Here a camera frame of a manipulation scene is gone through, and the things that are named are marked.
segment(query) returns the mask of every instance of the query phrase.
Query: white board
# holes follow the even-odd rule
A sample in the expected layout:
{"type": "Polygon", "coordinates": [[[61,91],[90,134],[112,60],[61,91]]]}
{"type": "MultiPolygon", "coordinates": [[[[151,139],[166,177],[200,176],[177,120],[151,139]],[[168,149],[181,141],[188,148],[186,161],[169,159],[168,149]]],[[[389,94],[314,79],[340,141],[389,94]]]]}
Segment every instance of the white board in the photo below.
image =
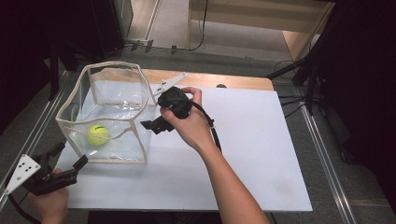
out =
{"type": "MultiPolygon", "coordinates": [[[[262,210],[312,211],[276,92],[199,88],[224,157],[262,210]]],[[[77,159],[66,144],[58,167],[77,159]]],[[[151,136],[148,164],[88,163],[69,189],[70,208],[218,210],[204,163],[176,131],[151,136]]]]}

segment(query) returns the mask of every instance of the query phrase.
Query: black handheld controller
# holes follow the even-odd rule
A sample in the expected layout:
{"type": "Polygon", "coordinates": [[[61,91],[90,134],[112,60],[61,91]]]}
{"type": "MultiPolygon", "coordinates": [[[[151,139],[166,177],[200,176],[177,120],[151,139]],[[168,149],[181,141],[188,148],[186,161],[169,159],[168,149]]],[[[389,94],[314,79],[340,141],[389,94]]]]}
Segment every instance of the black handheld controller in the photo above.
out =
{"type": "Polygon", "coordinates": [[[40,169],[22,184],[23,187],[39,196],[76,184],[78,171],[87,164],[88,158],[84,155],[73,164],[72,169],[55,174],[49,165],[50,158],[58,156],[63,149],[64,143],[58,143],[49,152],[33,156],[32,159],[40,165],[40,169]]]}
{"type": "MultiPolygon", "coordinates": [[[[171,89],[163,92],[158,98],[158,105],[161,107],[168,107],[179,119],[185,119],[188,117],[192,107],[192,105],[189,104],[189,98],[187,95],[178,87],[172,87],[171,89]]],[[[172,124],[163,118],[163,116],[159,116],[153,121],[145,120],[140,123],[147,130],[152,130],[156,134],[165,130],[171,132],[175,129],[172,124]]]]}

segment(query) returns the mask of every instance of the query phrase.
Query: tennis ball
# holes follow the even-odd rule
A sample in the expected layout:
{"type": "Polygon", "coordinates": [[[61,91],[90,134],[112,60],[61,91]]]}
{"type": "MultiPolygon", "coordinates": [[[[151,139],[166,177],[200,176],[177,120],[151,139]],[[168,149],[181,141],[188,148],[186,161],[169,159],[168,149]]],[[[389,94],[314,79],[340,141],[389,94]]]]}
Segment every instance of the tennis ball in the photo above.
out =
{"type": "Polygon", "coordinates": [[[93,146],[99,147],[107,142],[108,130],[102,125],[92,125],[85,136],[87,142],[93,146]]]}

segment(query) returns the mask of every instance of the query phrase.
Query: wire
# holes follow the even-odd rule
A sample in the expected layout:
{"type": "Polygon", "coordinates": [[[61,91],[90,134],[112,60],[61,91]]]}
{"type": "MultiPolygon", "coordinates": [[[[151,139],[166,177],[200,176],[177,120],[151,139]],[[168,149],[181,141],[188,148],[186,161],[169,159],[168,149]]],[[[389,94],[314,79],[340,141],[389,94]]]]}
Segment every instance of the wire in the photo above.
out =
{"type": "MultiPolygon", "coordinates": [[[[7,179],[6,179],[6,183],[7,183],[7,184],[9,183],[9,180],[11,179],[12,174],[13,174],[13,173],[10,173],[10,174],[7,176],[7,179]]],[[[14,196],[12,195],[12,193],[8,194],[8,198],[9,198],[9,201],[12,203],[12,205],[14,205],[15,209],[17,210],[17,212],[18,212],[23,218],[25,218],[26,220],[28,220],[28,221],[30,221],[30,222],[32,222],[32,223],[34,223],[34,224],[40,224],[41,222],[39,222],[37,219],[35,219],[34,217],[32,217],[31,215],[29,215],[28,213],[26,213],[26,212],[20,207],[20,204],[21,204],[21,203],[23,202],[23,200],[26,198],[27,194],[28,194],[28,193],[26,193],[26,195],[22,198],[22,200],[21,200],[19,203],[17,203],[17,201],[15,200],[14,196]]]]}
{"type": "Polygon", "coordinates": [[[301,105],[299,105],[297,108],[295,108],[293,111],[291,111],[288,115],[285,116],[285,119],[286,119],[288,116],[294,114],[294,112],[296,112],[296,111],[297,111],[300,107],[302,107],[303,105],[305,105],[305,104],[301,104],[301,105]]]}
{"type": "Polygon", "coordinates": [[[14,205],[15,209],[17,209],[17,212],[26,220],[34,223],[34,224],[40,224],[41,222],[38,221],[37,219],[35,219],[34,217],[30,216],[29,214],[27,214],[17,203],[17,201],[15,201],[14,196],[12,194],[8,195],[9,200],[11,201],[12,205],[14,205]]]}
{"type": "Polygon", "coordinates": [[[199,25],[200,28],[200,33],[202,34],[202,38],[201,38],[201,42],[199,43],[199,45],[194,48],[194,49],[169,49],[169,48],[162,48],[162,47],[152,47],[152,46],[145,46],[143,44],[137,44],[138,47],[143,47],[143,48],[149,48],[149,49],[165,49],[165,50],[172,50],[172,51],[195,51],[198,48],[200,48],[202,46],[202,44],[204,43],[205,40],[205,22],[206,22],[206,14],[207,14],[207,5],[208,5],[209,0],[206,0],[206,4],[205,4],[205,14],[204,14],[204,20],[203,20],[203,25],[202,25],[202,31],[201,31],[201,25],[199,25]]]}
{"type": "Polygon", "coordinates": [[[20,200],[20,202],[18,203],[18,205],[21,205],[21,203],[23,203],[23,201],[26,199],[27,195],[29,194],[29,191],[27,191],[25,193],[25,195],[23,196],[23,198],[20,200]]]}
{"type": "Polygon", "coordinates": [[[113,56],[115,53],[117,53],[117,52],[120,52],[120,51],[123,51],[123,50],[125,50],[125,49],[128,49],[128,48],[131,48],[133,45],[131,45],[131,46],[125,46],[125,47],[123,47],[122,49],[116,49],[116,50],[114,50],[114,51],[111,51],[111,52],[109,52],[109,53],[106,53],[106,57],[111,57],[111,56],[113,56]]]}
{"type": "MultiPolygon", "coordinates": [[[[285,62],[294,63],[294,61],[291,61],[291,60],[280,61],[280,62],[278,62],[278,63],[275,64],[275,66],[274,66],[274,72],[276,72],[276,67],[277,67],[280,63],[285,63],[285,62]]],[[[279,77],[282,78],[282,79],[287,79],[287,80],[290,80],[290,79],[291,79],[291,78],[285,78],[285,77],[282,77],[282,76],[279,76],[279,77]]]]}
{"type": "Polygon", "coordinates": [[[198,110],[200,110],[204,114],[204,116],[205,116],[205,118],[207,120],[207,123],[208,123],[208,125],[210,127],[210,131],[212,132],[213,140],[215,141],[216,146],[221,151],[221,145],[220,145],[218,133],[216,132],[216,129],[215,129],[215,124],[214,124],[215,121],[213,119],[211,119],[207,115],[206,111],[200,105],[198,105],[197,103],[195,103],[193,101],[190,101],[190,100],[185,100],[185,99],[162,100],[162,103],[173,103],[174,101],[179,101],[179,102],[183,102],[183,103],[186,103],[186,104],[193,105],[193,106],[195,106],[195,108],[197,108],[198,110]]]}
{"type": "Polygon", "coordinates": [[[302,99],[297,99],[297,100],[293,100],[293,101],[288,101],[288,102],[282,103],[282,104],[280,104],[280,105],[281,105],[281,106],[289,105],[289,104],[293,104],[293,103],[300,102],[301,100],[302,100],[302,99]]]}
{"type": "Polygon", "coordinates": [[[274,216],[274,213],[270,213],[272,220],[274,221],[274,224],[277,224],[276,218],[274,216]]]}
{"type": "Polygon", "coordinates": [[[209,0],[206,0],[204,21],[203,21],[203,24],[202,24],[202,39],[201,39],[201,43],[198,45],[198,47],[196,47],[195,49],[189,49],[189,51],[193,51],[193,50],[196,50],[196,49],[200,48],[201,45],[204,43],[204,39],[205,39],[205,22],[206,22],[206,13],[207,13],[208,2],[209,2],[209,0]]]}
{"type": "Polygon", "coordinates": [[[299,95],[282,96],[282,95],[280,95],[280,96],[278,96],[278,98],[279,99],[282,99],[282,98],[304,98],[304,96],[299,96],[299,95]]]}
{"type": "MultiPolygon", "coordinates": [[[[198,17],[199,18],[201,18],[201,10],[199,10],[199,12],[198,12],[198,17]]],[[[198,20],[198,28],[199,28],[199,33],[203,36],[203,38],[204,38],[204,32],[202,31],[202,29],[201,29],[201,21],[200,20],[198,20]]]]}

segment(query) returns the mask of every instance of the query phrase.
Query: wooden board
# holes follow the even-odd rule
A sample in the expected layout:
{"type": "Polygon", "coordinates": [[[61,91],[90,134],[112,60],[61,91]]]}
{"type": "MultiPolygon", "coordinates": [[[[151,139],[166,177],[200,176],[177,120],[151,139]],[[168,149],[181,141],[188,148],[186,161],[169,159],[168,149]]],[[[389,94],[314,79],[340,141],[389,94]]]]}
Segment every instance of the wooden board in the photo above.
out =
{"type": "MultiPolygon", "coordinates": [[[[304,32],[327,2],[312,0],[211,0],[207,21],[304,32]]],[[[191,20],[204,18],[205,1],[191,0],[191,20]]]]}
{"type": "MultiPolygon", "coordinates": [[[[180,76],[181,72],[143,69],[149,83],[159,84],[163,80],[180,76]]],[[[188,73],[189,75],[177,83],[185,86],[216,87],[219,84],[231,89],[248,89],[258,91],[273,91],[274,86],[270,79],[265,77],[236,77],[205,73],[188,73]]]]}
{"type": "Polygon", "coordinates": [[[286,44],[288,45],[291,58],[296,62],[304,55],[304,52],[309,48],[309,43],[315,35],[321,34],[330,12],[334,7],[334,3],[328,3],[318,11],[317,19],[312,22],[312,25],[305,26],[303,32],[283,31],[286,44]]]}

